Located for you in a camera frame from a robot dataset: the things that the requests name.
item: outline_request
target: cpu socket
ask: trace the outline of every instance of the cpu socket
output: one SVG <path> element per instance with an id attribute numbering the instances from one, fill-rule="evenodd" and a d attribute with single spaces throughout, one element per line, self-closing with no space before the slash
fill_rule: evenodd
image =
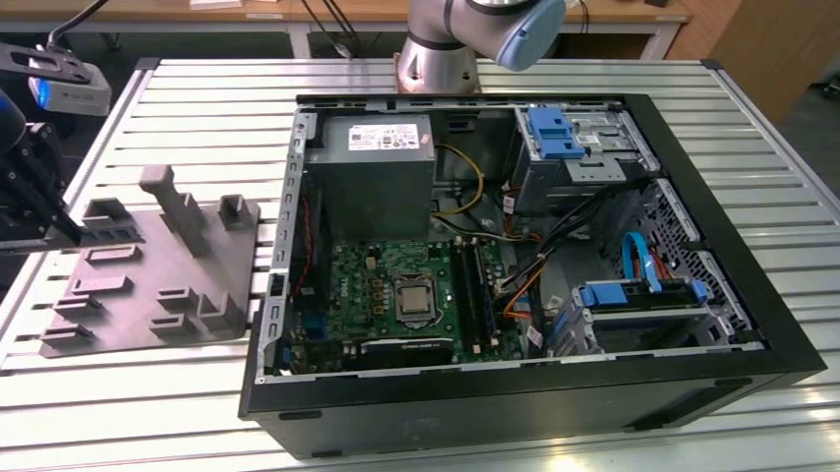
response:
<path id="1" fill-rule="evenodd" d="M 428 278 L 398 279 L 397 321 L 402 323 L 433 322 L 437 313 L 434 306 L 434 282 Z"/>

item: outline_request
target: green circuit board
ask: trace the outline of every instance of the green circuit board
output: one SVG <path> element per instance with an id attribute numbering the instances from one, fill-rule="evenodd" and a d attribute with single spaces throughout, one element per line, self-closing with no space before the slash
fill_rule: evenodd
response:
<path id="1" fill-rule="evenodd" d="M 487 278 L 501 277 L 504 265 L 496 241 L 483 245 L 481 257 Z M 453 364 L 520 359 L 516 324 L 508 324 L 508 329 L 501 330 L 495 348 L 481 353 L 464 348 L 458 294 L 450 272 L 449 243 L 336 245 L 326 339 L 306 346 L 312 371 L 340 371 L 342 350 L 352 342 L 370 339 L 452 338 L 456 341 Z M 418 280 L 433 286 L 434 319 L 406 323 L 398 317 L 397 292 L 401 283 Z"/>

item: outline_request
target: gray robot arm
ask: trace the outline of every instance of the gray robot arm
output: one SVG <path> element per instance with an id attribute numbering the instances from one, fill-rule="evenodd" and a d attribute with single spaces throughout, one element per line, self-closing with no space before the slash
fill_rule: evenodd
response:
<path id="1" fill-rule="evenodd" d="M 476 53 L 512 71 L 545 54 L 567 15 L 563 0 L 412 0 L 401 87 L 464 93 L 478 85 Z"/>

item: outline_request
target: motherboard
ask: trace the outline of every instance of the motherboard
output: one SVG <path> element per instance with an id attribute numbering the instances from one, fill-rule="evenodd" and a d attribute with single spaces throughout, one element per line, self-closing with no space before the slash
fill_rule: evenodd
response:
<path id="1" fill-rule="evenodd" d="M 332 264 L 330 310 L 301 314 L 302 372 L 523 357 L 489 290 L 505 276 L 496 241 L 336 245 Z"/>

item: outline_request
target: aluminum profile table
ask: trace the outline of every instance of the aluminum profile table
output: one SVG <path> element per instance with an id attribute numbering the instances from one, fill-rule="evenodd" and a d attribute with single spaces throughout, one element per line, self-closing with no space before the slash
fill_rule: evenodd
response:
<path id="1" fill-rule="evenodd" d="M 652 96 L 786 297 L 828 371 L 754 395 L 679 430 L 495 444 L 301 464 L 237 418 L 247 338 L 174 349 L 43 359 L 77 257 L 32 256 L 0 309 L 0 470 L 744 470 L 840 462 L 840 204 L 723 71 L 698 62 L 553 61 L 512 74 L 480 66 L 487 92 Z M 154 207 L 143 164 L 173 164 L 209 203 L 241 193 L 277 215 L 298 93 L 394 91 L 389 61 L 163 61 L 137 71 L 67 199 Z M 274 222 L 261 224 L 254 306 L 267 286 Z"/>

